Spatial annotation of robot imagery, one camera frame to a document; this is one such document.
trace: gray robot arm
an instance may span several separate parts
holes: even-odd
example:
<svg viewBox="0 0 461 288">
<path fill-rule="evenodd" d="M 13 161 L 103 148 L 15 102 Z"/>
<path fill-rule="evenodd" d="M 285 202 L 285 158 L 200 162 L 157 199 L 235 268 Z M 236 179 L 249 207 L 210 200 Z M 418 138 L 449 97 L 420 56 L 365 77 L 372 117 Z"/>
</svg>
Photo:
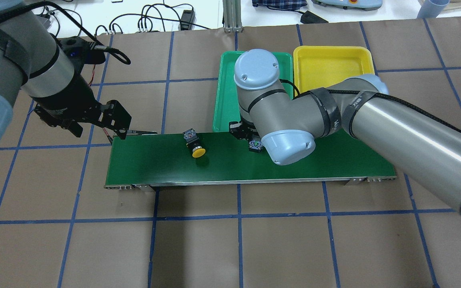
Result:
<svg viewBox="0 0 461 288">
<path fill-rule="evenodd" d="M 125 138 L 130 115 L 116 100 L 106 105 L 97 102 L 80 72 L 87 55 L 97 47 L 117 58 L 123 56 L 120 60 L 125 64 L 130 60 L 114 48 L 102 47 L 84 28 L 94 42 L 81 38 L 58 41 L 31 12 L 44 5 L 61 10 L 52 2 L 25 6 L 22 0 L 0 0 L 0 139 L 21 88 L 37 103 L 34 111 L 49 126 L 61 126 L 80 137 L 82 127 L 78 123 L 89 122 Z"/>
<path fill-rule="evenodd" d="M 374 75 L 349 78 L 291 100 L 276 58 L 243 53 L 235 66 L 241 126 L 256 133 L 271 160 L 292 164 L 315 149 L 314 139 L 343 128 L 461 214 L 461 131 L 386 95 Z"/>
</svg>

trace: plaid cloth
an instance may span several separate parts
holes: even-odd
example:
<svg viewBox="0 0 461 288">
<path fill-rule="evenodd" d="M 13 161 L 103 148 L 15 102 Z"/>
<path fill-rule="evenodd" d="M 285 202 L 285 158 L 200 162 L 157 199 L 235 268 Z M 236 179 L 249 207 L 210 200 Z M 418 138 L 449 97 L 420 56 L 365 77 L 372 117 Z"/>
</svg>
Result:
<svg viewBox="0 0 461 288">
<path fill-rule="evenodd" d="M 252 6 L 269 6 L 282 10 L 296 10 L 307 6 L 306 0 L 252 0 Z"/>
</svg>

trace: yellow tray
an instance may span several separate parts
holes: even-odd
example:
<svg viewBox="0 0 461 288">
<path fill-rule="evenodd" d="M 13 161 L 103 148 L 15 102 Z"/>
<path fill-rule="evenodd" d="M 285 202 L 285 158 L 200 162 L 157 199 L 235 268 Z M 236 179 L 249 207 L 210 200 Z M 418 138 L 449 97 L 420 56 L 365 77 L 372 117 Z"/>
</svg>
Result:
<svg viewBox="0 0 461 288">
<path fill-rule="evenodd" d="M 369 50 L 351 46 L 300 46 L 293 52 L 295 85 L 300 92 L 375 73 Z"/>
</svg>

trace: green conveyor belt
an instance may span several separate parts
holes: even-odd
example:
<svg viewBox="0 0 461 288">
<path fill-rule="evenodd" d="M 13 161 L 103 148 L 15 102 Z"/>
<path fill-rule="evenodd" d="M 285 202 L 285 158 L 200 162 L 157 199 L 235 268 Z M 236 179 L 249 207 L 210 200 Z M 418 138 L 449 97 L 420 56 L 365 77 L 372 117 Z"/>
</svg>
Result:
<svg viewBox="0 0 461 288">
<path fill-rule="evenodd" d="M 287 166 L 274 164 L 265 150 L 249 152 L 247 141 L 228 132 L 197 134 L 207 150 L 197 159 L 182 134 L 115 138 L 105 187 L 395 178 L 388 161 L 342 130 L 316 139 L 311 155 Z"/>
</svg>

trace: yellow button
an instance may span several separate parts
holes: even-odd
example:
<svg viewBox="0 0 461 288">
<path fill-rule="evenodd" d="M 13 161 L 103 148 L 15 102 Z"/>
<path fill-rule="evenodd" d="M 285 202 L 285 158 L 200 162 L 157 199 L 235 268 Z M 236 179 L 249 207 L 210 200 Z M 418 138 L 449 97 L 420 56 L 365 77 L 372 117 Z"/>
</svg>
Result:
<svg viewBox="0 0 461 288">
<path fill-rule="evenodd" d="M 202 156 L 204 154 L 205 154 L 205 149 L 204 148 L 199 148 L 199 149 L 193 151 L 192 156 L 193 156 L 193 158 L 198 158 L 198 157 L 200 157 L 200 156 Z"/>
</svg>

